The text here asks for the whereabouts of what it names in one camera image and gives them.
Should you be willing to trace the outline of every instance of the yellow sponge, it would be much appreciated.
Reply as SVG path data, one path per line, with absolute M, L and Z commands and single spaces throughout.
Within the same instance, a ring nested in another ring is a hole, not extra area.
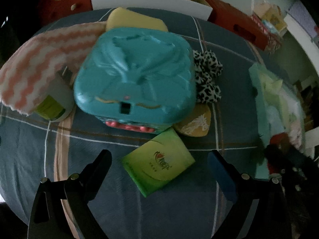
M 120 27 L 150 28 L 168 31 L 162 20 L 132 12 L 121 7 L 111 12 L 107 20 L 106 31 Z

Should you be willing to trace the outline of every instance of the white shelf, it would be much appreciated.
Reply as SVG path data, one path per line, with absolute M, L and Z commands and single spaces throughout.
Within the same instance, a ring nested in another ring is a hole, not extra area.
M 308 33 L 289 14 L 286 15 L 284 21 L 287 23 L 288 31 L 305 51 L 319 76 L 319 48 L 315 43 L 311 42 L 311 37 Z

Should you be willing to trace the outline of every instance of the green tissue packet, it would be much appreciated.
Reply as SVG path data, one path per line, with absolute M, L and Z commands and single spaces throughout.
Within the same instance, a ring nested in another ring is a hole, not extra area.
M 122 164 L 144 197 L 157 191 L 195 162 L 173 128 L 122 158 Z

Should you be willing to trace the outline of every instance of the green label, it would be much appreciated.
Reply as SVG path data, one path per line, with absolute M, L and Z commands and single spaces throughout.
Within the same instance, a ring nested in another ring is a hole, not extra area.
M 35 112 L 46 120 L 56 120 L 65 113 L 65 108 L 63 108 L 60 103 L 48 95 L 45 100 L 36 108 Z

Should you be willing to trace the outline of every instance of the black square hole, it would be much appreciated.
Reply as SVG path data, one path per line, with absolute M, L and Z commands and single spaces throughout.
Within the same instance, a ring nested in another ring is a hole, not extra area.
M 126 102 L 121 102 L 121 114 L 130 114 L 131 104 Z

